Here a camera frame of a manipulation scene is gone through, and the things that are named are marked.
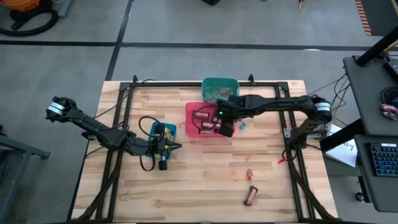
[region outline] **green container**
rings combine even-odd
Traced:
[[[201,95],[207,102],[228,100],[230,95],[239,96],[239,82],[234,78],[205,78],[201,83]]]

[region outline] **concrete floor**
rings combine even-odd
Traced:
[[[34,37],[0,40],[115,42],[128,0],[74,1],[69,15]],[[222,0],[210,7],[199,0],[135,0],[123,42],[370,46],[354,0],[309,0],[301,13],[296,0]],[[27,27],[46,20],[35,18]],[[0,8],[0,26],[10,24]],[[73,98],[94,115],[114,47],[0,45],[0,124],[11,138],[51,151],[33,158],[13,220],[62,222],[75,190],[87,141],[72,124],[50,123],[45,109],[53,96]],[[301,79],[311,92],[344,74],[342,59],[360,51],[246,50],[122,47],[112,80],[201,80],[205,77],[257,80]],[[317,92],[331,100],[333,87]],[[359,118],[352,92],[339,110],[344,122]],[[339,217],[347,221],[394,223],[398,214],[379,213],[354,199],[351,177],[330,177]]]

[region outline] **wooden tabletop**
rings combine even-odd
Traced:
[[[292,96],[306,95],[304,82],[287,81]],[[120,82],[105,82],[97,113],[112,107]],[[241,87],[241,95],[275,97],[271,87]],[[202,101],[200,87],[139,87],[134,90],[130,130],[147,138],[138,128],[138,119],[150,115],[177,126],[176,142],[183,147],[172,153],[168,170],[141,169],[139,158],[125,154],[118,188],[114,222],[292,222],[297,221],[287,163],[278,164],[284,150],[278,112],[256,116],[246,129],[232,138],[191,139],[185,134],[185,105]],[[121,110],[123,119],[124,105]],[[98,118],[111,126],[114,111]],[[306,118],[296,112],[297,124]],[[149,131],[153,121],[142,120]],[[315,140],[308,143],[318,144]],[[99,147],[91,142],[88,152]],[[337,216],[322,154],[303,150],[311,190],[321,204]],[[101,186],[106,149],[89,155],[84,163],[73,218],[81,215]],[[144,159],[150,166],[150,159]],[[253,180],[246,171],[253,170]],[[253,185],[259,189],[253,206],[243,204]],[[305,213],[305,199],[300,192]],[[108,211],[109,196],[104,206]]]

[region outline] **pink tray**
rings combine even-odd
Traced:
[[[199,134],[198,128],[192,124],[193,111],[200,109],[201,107],[211,106],[211,105],[215,105],[215,103],[191,102],[191,103],[187,103],[185,105],[185,132],[188,135],[188,137],[190,137],[190,138],[224,137],[223,135],[218,134],[218,131],[216,131],[216,133],[214,133],[214,134]],[[215,108],[214,106],[211,106],[211,107],[203,108],[202,110],[200,110],[201,112],[210,113],[208,122],[211,122],[211,123],[213,120],[214,108]],[[193,122],[195,122],[195,124],[198,127],[201,126],[202,121],[206,121],[206,120],[200,119],[200,118],[193,118]]]

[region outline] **keyboard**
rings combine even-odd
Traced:
[[[398,177],[398,147],[396,144],[369,143],[375,176]]]

